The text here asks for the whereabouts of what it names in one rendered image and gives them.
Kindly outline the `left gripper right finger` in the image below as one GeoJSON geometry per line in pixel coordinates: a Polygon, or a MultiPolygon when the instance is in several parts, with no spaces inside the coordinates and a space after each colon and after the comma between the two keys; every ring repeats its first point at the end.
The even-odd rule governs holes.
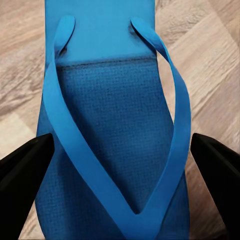
{"type": "Polygon", "coordinates": [[[240,155],[198,133],[190,150],[231,239],[240,240],[240,155]]]}

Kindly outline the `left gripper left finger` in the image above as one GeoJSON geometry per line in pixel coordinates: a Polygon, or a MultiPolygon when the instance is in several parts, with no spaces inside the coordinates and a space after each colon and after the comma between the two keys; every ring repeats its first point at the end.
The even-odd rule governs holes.
{"type": "Polygon", "coordinates": [[[0,240],[18,240],[54,153],[48,133],[0,160],[0,240]]]}

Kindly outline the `sandal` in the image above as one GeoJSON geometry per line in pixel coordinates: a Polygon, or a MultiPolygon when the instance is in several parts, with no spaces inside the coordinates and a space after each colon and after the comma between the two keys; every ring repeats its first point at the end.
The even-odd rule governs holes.
{"type": "Polygon", "coordinates": [[[45,240],[189,240],[186,84],[155,0],[44,0],[36,137],[55,152],[35,198],[45,240]],[[174,123],[157,51],[175,85],[174,123]]]}

